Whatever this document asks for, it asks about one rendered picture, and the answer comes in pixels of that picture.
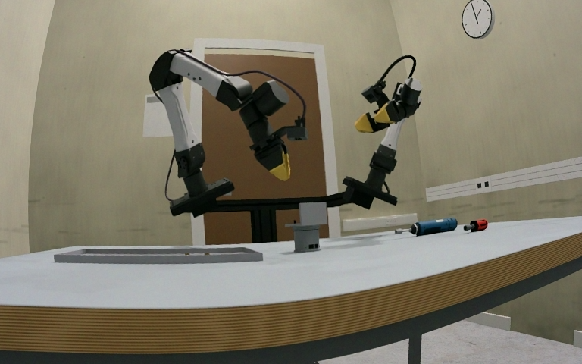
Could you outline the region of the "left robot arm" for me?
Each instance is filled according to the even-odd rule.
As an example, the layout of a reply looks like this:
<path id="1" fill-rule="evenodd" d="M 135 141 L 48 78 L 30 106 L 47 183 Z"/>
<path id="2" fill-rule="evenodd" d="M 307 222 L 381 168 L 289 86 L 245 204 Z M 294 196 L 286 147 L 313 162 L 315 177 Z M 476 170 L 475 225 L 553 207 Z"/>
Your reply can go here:
<path id="1" fill-rule="evenodd" d="M 385 82 L 386 81 L 380 81 L 375 87 L 371 85 L 361 94 L 370 103 L 376 102 L 378 106 L 382 105 L 389 101 L 387 95 L 382 91 L 386 87 Z M 419 96 L 422 91 L 422 85 L 419 80 L 409 77 L 409 79 L 405 80 L 404 84 L 401 84 L 402 83 L 397 82 L 392 99 L 395 99 L 396 102 L 402 105 L 405 111 L 405 117 L 397 122 L 397 124 L 391 124 L 390 127 L 388 127 L 386 136 L 379 145 L 377 151 L 374 151 L 371 163 L 369 164 L 371 169 L 367 180 L 362 183 L 359 180 L 346 176 L 346 179 L 348 180 L 361 184 L 364 187 L 395 200 L 397 200 L 397 197 L 382 191 L 382 186 L 386 179 L 385 173 L 390 175 L 391 171 L 394 170 L 397 163 L 397 160 L 395 160 L 397 141 L 402 124 L 405 122 L 406 118 L 409 118 L 409 116 L 412 116 L 415 113 L 417 108 L 419 108 L 422 99 Z"/>

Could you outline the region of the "blue cordless screwdriver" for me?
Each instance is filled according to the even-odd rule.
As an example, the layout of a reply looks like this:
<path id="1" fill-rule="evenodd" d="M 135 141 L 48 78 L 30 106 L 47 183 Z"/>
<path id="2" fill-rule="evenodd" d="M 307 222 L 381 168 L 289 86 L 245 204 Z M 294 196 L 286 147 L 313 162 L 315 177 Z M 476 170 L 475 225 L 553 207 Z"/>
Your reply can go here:
<path id="1" fill-rule="evenodd" d="M 413 224 L 408 230 L 396 229 L 395 234 L 410 232 L 417 236 L 435 234 L 445 231 L 453 231 L 457 228 L 458 222 L 455 218 L 444 218 L 432 221 L 421 221 Z"/>

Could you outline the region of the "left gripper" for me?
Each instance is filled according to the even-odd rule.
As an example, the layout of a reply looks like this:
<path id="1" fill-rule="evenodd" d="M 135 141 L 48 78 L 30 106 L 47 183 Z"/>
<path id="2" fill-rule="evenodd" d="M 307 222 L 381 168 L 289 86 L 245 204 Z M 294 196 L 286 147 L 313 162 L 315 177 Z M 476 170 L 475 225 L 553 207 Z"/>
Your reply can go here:
<path id="1" fill-rule="evenodd" d="M 390 127 L 391 124 L 397 124 L 397 122 L 401 121 L 405 117 L 404 108 L 401 104 L 396 102 L 395 99 L 379 105 L 378 108 L 379 109 L 374 111 L 376 114 L 374 118 L 371 118 L 369 112 L 361 115 L 358 118 L 358 120 L 355 122 L 355 127 L 358 132 L 376 133 L 377 131 Z"/>

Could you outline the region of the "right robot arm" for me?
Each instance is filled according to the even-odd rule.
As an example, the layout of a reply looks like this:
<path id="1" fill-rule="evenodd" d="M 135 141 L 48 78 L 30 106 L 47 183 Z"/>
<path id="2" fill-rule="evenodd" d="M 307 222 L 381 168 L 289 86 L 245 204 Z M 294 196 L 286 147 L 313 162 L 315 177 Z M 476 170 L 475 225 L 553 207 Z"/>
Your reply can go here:
<path id="1" fill-rule="evenodd" d="M 231 184 L 226 177 L 208 186 L 205 182 L 200 170 L 205 162 L 205 152 L 189 119 L 183 96 L 183 77 L 205 88 L 232 112 L 242 108 L 239 115 L 247 130 L 267 121 L 267 116 L 289 102 L 287 92 L 275 80 L 265 82 L 253 91 L 252 85 L 241 77 L 223 75 L 183 53 L 165 52 L 152 68 L 149 82 L 164 103 L 174 136 L 177 176 L 183 178 L 189 194 L 170 202 L 172 210 Z M 286 134 L 290 141 L 308 140 L 301 116 L 295 120 L 294 126 L 282 127 L 272 133 L 278 138 Z"/>

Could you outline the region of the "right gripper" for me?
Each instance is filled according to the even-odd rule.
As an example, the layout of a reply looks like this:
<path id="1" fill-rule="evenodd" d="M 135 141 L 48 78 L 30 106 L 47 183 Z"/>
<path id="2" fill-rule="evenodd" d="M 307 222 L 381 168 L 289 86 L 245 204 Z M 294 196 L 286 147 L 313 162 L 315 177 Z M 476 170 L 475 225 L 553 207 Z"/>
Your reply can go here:
<path id="1" fill-rule="evenodd" d="M 255 151 L 253 155 L 259 164 L 279 180 L 286 181 L 290 175 L 289 152 L 283 139 L 273 136 L 273 132 L 269 121 L 256 124 L 248 132 L 254 143 L 249 148 Z"/>

